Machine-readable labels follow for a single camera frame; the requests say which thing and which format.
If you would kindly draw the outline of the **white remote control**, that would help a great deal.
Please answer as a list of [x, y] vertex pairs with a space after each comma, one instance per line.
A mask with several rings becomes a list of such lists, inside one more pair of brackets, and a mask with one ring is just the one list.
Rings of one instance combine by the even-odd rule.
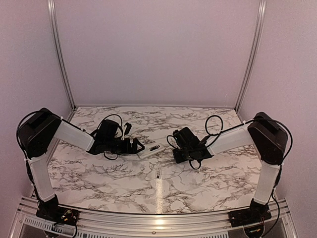
[[145, 149], [139, 152], [137, 155], [140, 159], [146, 159], [151, 156], [154, 156], [165, 150], [165, 147], [161, 143], [154, 143], [145, 146]]

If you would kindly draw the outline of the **white battery cover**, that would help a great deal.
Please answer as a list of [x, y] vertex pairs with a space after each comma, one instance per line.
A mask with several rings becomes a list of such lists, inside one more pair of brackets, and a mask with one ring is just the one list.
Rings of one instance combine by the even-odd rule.
[[161, 178], [161, 172], [162, 172], [161, 167], [157, 167], [156, 168], [156, 174], [155, 174], [155, 178], [156, 179], [160, 179]]

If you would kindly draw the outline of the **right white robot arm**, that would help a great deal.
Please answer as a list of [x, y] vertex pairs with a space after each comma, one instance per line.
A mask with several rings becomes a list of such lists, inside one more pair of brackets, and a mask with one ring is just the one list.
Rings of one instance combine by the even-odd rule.
[[208, 133], [202, 140], [188, 127], [175, 130], [172, 137], [177, 144], [172, 151], [178, 164], [185, 161], [197, 161], [200, 164], [202, 160], [231, 149], [247, 145], [255, 147], [261, 161], [261, 173], [255, 195], [245, 212], [250, 222], [256, 222], [264, 215], [264, 208], [278, 185], [283, 161], [293, 146], [290, 130], [264, 112], [257, 113], [253, 119], [237, 126], [222, 128], [216, 134]]

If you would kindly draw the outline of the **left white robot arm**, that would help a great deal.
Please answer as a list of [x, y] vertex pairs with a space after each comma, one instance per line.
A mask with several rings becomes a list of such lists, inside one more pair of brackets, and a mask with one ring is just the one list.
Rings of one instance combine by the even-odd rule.
[[80, 148], [89, 154], [138, 154], [145, 149], [137, 139], [127, 134], [132, 125], [105, 117], [97, 129], [88, 133], [47, 108], [26, 115], [16, 129], [17, 143], [24, 153], [29, 179], [35, 187], [39, 209], [51, 220], [59, 220], [63, 213], [53, 190], [46, 162], [46, 153], [54, 139]]

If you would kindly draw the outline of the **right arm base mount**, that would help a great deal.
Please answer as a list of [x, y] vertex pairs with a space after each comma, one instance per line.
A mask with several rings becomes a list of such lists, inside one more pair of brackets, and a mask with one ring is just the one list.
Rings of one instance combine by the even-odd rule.
[[245, 226], [263, 222], [272, 218], [268, 206], [249, 207], [228, 213], [232, 227]]

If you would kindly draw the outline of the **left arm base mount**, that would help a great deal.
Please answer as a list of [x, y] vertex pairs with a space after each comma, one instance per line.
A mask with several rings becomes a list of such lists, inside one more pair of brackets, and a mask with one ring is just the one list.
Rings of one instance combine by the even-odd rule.
[[52, 221], [56, 224], [66, 224], [75, 226], [77, 224], [79, 211], [70, 208], [56, 207], [51, 211], [45, 211], [44, 209], [38, 209], [36, 216], [45, 220]]

